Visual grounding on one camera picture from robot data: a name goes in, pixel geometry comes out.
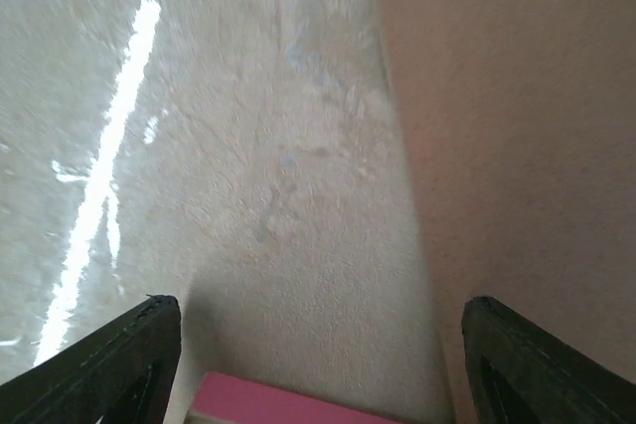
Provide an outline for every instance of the polished concrete floor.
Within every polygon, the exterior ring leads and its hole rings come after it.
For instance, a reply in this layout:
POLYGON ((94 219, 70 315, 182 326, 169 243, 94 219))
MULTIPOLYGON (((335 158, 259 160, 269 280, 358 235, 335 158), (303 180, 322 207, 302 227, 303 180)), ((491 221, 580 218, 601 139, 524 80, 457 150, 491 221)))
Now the polished concrete floor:
POLYGON ((176 295, 207 369, 451 418, 372 0, 1 0, 0 381, 176 295))

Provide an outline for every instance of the red object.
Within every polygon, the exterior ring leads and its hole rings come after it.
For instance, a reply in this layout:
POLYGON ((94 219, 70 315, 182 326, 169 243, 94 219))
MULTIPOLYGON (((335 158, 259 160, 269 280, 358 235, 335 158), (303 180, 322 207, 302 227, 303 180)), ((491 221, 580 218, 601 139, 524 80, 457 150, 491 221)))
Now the red object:
POLYGON ((397 424, 218 372, 208 373, 191 410, 235 424, 397 424))

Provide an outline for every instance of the brown surface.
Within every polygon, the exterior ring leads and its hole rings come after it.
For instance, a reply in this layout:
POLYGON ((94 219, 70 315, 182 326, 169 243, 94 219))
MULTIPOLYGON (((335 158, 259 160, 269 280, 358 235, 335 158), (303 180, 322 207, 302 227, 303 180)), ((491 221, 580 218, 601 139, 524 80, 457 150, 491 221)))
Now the brown surface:
POLYGON ((491 294, 636 380, 636 0, 378 0, 458 422, 491 294))

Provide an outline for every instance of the glossy floor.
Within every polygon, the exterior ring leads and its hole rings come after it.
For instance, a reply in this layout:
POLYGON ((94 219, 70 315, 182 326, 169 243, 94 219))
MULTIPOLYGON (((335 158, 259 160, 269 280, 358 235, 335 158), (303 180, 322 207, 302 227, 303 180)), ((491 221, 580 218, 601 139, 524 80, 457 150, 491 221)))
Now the glossy floor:
POLYGON ((448 422, 371 0, 1 0, 0 380, 176 295, 216 368, 448 422))

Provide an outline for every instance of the brown mat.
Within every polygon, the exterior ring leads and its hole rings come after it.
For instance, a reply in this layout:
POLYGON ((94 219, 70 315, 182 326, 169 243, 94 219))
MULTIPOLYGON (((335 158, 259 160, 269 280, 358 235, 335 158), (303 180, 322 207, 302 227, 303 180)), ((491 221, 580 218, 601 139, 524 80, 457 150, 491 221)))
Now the brown mat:
POLYGON ((636 380, 636 0, 378 0, 457 420, 490 294, 636 380))

